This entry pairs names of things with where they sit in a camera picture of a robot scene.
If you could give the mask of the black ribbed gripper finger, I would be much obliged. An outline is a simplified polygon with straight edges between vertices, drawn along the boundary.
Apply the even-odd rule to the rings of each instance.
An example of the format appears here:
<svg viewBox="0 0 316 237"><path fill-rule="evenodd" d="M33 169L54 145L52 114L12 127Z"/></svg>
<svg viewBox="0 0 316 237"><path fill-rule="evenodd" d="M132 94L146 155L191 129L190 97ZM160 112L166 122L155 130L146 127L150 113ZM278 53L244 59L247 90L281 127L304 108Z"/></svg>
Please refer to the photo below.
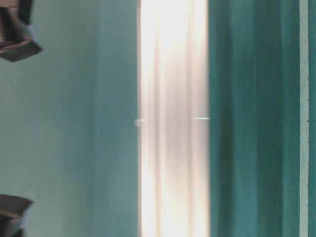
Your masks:
<svg viewBox="0 0 316 237"><path fill-rule="evenodd" d="M33 201L28 198L0 195L0 236L25 237L26 215Z"/></svg>
<svg viewBox="0 0 316 237"><path fill-rule="evenodd" d="M32 30L32 0L0 2L0 57L10 62L24 60L42 51Z"/></svg>

